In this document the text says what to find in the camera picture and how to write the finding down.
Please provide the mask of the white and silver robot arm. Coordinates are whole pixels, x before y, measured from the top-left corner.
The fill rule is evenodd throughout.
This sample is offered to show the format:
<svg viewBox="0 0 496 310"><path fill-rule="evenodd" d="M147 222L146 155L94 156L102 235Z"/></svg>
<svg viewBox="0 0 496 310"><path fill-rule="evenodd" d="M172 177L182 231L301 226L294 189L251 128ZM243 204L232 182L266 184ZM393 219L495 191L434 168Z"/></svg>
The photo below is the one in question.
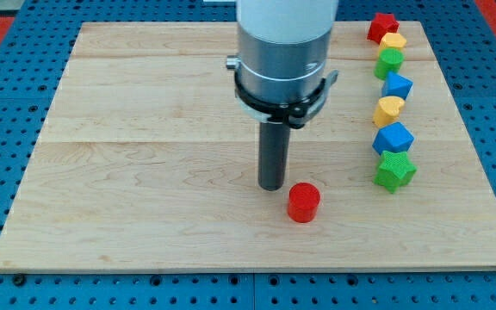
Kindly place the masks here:
<svg viewBox="0 0 496 310"><path fill-rule="evenodd" d="M304 127L323 108L338 72L324 75L338 0L238 0L235 96L261 123Z"/></svg>

